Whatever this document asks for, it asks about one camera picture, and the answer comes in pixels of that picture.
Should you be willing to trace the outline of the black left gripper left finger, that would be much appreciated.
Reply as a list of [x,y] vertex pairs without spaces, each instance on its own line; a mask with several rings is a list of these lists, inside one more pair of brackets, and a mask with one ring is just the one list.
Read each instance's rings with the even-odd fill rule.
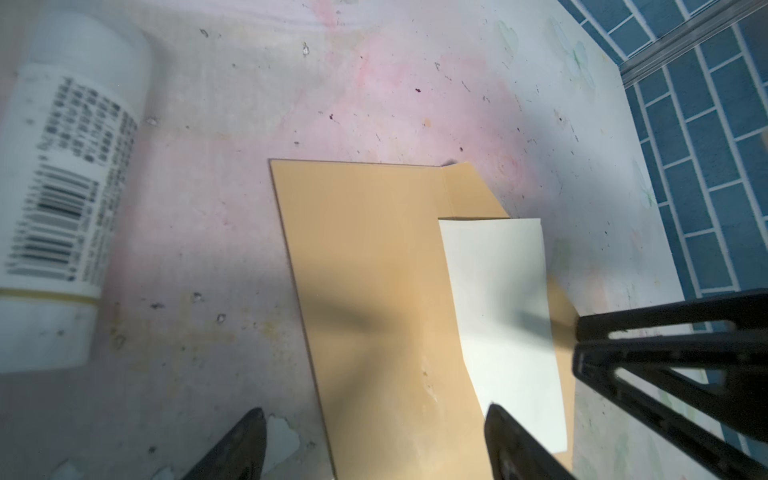
[[261,408],[253,408],[183,479],[259,480],[266,447],[267,421]]

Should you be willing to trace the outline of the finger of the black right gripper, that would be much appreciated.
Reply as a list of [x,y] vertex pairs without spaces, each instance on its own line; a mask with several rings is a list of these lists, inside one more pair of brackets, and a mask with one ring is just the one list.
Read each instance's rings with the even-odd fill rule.
[[[720,333],[612,339],[610,333],[728,321]],[[738,433],[767,439],[764,289],[581,317],[573,374],[712,474],[764,479],[767,468],[617,376],[635,375]]]

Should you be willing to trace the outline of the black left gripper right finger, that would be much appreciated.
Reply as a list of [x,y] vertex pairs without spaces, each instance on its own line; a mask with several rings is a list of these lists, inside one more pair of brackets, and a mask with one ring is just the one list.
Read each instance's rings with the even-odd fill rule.
[[498,404],[488,408],[484,437],[495,480],[575,479]]

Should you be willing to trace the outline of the cream letter paper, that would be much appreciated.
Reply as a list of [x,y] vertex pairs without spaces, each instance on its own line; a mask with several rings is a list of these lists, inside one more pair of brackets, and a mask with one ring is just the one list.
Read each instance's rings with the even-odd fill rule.
[[503,407],[548,452],[565,452],[540,220],[442,220],[439,227],[462,356],[481,409]]

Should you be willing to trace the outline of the brown paper envelope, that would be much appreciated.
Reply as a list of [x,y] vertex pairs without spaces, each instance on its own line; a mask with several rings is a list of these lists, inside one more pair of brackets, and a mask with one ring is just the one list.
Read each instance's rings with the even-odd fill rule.
[[[511,219],[490,188],[468,163],[270,168],[336,477],[489,478],[439,223]],[[547,292],[571,468],[577,314]]]

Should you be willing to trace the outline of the white glue stick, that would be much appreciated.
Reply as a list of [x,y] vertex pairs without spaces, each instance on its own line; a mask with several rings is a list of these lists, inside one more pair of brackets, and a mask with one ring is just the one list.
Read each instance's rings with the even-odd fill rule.
[[3,373],[88,360],[151,70],[107,5],[43,10],[1,119]]

